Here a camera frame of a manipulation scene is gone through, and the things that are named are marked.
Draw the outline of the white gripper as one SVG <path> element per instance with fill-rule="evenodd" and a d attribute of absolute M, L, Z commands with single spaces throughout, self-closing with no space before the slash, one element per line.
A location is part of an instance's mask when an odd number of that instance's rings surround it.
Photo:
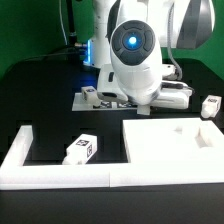
<path fill-rule="evenodd" d="M 161 89 L 150 97 L 149 103 L 139 104 L 136 99 L 124 93 L 119 85 L 111 64 L 102 66 L 97 83 L 98 98 L 103 101 L 130 103 L 141 107 L 163 107 L 172 109 L 187 109 L 193 90 L 182 82 L 162 81 Z"/>

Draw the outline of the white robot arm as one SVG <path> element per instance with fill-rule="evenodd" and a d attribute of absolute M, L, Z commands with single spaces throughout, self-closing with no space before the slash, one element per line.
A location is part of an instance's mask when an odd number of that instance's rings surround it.
<path fill-rule="evenodd" d="M 100 70 L 97 97 L 138 107 L 186 109 L 192 90 L 163 48 L 196 49 L 212 35 L 212 0 L 92 0 L 88 64 Z"/>

